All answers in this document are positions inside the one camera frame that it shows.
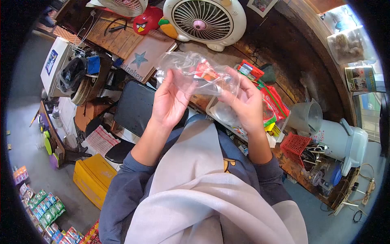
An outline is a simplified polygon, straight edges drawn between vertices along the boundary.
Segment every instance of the striped towel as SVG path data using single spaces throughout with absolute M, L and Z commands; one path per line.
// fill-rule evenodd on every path
M 115 139 L 111 133 L 108 133 L 103 126 L 99 125 L 87 138 L 86 141 L 103 157 L 116 144 L 121 141 Z

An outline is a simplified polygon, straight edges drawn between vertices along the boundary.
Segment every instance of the red angry bird toy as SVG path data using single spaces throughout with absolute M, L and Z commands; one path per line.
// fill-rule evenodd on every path
M 143 14 L 134 18 L 133 30 L 140 35 L 146 35 L 150 30 L 156 30 L 163 11 L 157 7 L 147 6 Z

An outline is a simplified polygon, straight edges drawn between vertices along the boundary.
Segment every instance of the red watermelon packaging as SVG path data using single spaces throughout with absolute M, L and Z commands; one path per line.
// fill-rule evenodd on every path
M 263 124 L 264 127 L 289 116 L 290 110 L 284 105 L 279 94 L 272 86 L 260 82 L 257 87 L 263 94 Z

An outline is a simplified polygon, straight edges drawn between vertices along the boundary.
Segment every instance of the hand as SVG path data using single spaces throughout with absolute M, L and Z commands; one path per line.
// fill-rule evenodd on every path
M 237 98 L 224 90 L 219 100 L 229 104 L 238 115 L 242 128 L 250 134 L 265 132 L 263 125 L 262 93 L 244 75 L 238 74 L 240 88 Z
M 172 130 L 182 118 L 190 101 L 191 95 L 180 91 L 174 84 L 174 74 L 171 69 L 154 95 L 151 120 Z

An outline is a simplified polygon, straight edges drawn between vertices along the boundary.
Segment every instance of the person's right hand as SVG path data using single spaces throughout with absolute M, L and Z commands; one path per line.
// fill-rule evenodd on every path
M 262 93 L 246 76 L 239 73 L 238 77 L 241 83 L 237 97 L 234 98 L 230 91 L 224 90 L 218 99 L 233 108 L 242 128 L 248 135 L 265 132 L 263 129 Z

